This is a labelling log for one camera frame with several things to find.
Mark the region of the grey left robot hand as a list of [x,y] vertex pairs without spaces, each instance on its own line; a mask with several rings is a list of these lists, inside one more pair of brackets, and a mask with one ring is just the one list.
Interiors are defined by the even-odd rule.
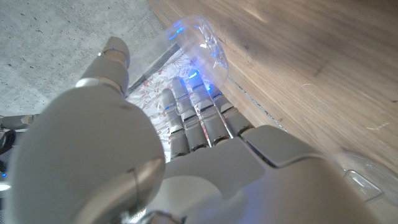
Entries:
[[124,98],[129,50],[106,47],[13,151],[6,223],[376,223],[316,150],[234,109],[207,108],[166,162],[144,112]]

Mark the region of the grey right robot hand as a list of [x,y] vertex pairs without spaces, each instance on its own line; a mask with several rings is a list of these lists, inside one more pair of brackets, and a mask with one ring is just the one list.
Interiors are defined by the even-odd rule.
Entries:
[[1,129],[26,129],[28,128],[38,117],[39,114],[26,114],[17,116],[2,116],[1,117]]

